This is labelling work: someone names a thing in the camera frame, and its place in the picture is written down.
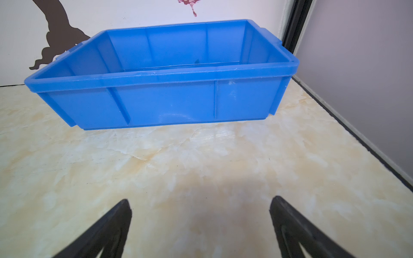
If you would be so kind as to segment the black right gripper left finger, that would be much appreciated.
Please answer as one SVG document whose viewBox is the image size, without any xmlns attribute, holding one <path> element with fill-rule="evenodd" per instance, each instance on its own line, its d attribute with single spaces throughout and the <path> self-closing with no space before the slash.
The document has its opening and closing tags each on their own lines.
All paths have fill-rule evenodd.
<svg viewBox="0 0 413 258">
<path fill-rule="evenodd" d="M 88 230 L 55 255 L 56 258 L 120 258 L 124 251 L 132 210 L 123 199 Z"/>
</svg>

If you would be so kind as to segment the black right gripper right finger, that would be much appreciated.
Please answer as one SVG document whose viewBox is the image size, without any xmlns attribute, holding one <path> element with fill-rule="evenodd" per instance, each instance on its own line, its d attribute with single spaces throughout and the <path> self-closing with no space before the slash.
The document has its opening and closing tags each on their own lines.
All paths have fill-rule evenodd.
<svg viewBox="0 0 413 258">
<path fill-rule="evenodd" d="M 270 215 L 283 258 L 352 258 L 353 255 L 331 240 L 281 196 L 275 196 Z"/>
</svg>

